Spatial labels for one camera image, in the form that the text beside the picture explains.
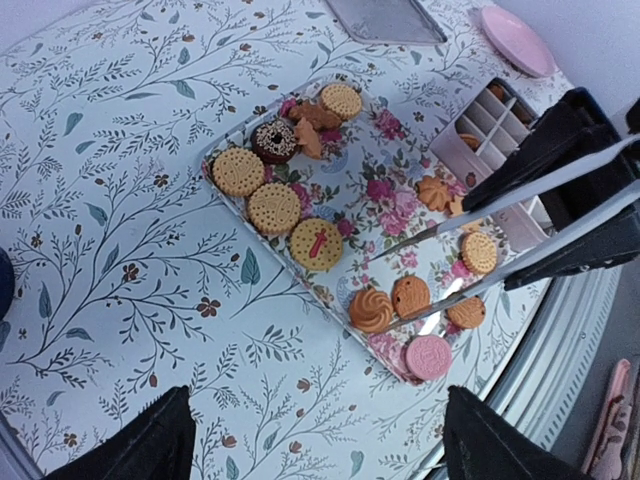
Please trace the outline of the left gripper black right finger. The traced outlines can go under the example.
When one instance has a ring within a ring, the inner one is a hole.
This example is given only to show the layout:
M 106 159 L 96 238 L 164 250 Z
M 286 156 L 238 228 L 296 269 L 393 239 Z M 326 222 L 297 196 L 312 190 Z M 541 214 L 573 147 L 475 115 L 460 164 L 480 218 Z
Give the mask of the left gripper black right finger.
M 465 387 L 451 386 L 444 423 L 450 479 L 586 479 L 530 441 Z

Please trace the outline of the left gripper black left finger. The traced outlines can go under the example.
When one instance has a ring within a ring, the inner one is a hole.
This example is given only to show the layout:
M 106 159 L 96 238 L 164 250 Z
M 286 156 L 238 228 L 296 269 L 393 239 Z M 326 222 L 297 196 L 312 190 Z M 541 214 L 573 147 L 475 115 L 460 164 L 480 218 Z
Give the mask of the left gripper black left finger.
M 189 389 L 172 387 L 104 444 L 49 479 L 188 479 L 195 444 Z

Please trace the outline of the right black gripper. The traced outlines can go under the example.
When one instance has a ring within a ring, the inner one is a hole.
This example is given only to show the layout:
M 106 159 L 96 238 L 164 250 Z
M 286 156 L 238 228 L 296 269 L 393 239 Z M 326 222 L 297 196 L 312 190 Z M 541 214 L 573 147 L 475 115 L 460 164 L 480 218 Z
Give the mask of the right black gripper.
M 512 190 L 601 151 L 621 139 L 598 103 L 583 87 L 574 88 L 548 108 L 532 132 L 504 164 L 465 197 L 473 212 Z M 630 156 L 617 160 L 540 195 L 557 231 L 584 216 L 627 186 L 635 173 Z M 535 264 L 511 274 L 506 291 L 545 278 L 567 277 L 613 268 L 639 256 L 639 208 L 626 207 L 612 219 Z

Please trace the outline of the metal divided cookie tin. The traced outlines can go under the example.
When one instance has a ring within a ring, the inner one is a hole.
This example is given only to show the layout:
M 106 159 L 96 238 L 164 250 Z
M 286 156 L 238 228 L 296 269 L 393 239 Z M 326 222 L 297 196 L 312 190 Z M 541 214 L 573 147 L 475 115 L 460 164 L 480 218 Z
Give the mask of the metal divided cookie tin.
M 431 151 L 467 190 L 477 187 L 530 133 L 536 112 L 504 80 L 490 80 L 432 141 Z M 553 225 L 533 197 L 492 215 L 515 249 L 545 240 Z

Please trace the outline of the swirl orange cookie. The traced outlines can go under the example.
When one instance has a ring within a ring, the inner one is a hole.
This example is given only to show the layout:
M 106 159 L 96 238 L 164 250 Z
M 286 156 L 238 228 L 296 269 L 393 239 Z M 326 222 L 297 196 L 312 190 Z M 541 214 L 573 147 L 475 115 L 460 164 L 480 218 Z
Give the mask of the swirl orange cookie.
M 394 309 L 389 295 L 375 288 L 360 290 L 349 306 L 351 325 L 365 333 L 380 333 L 393 318 Z

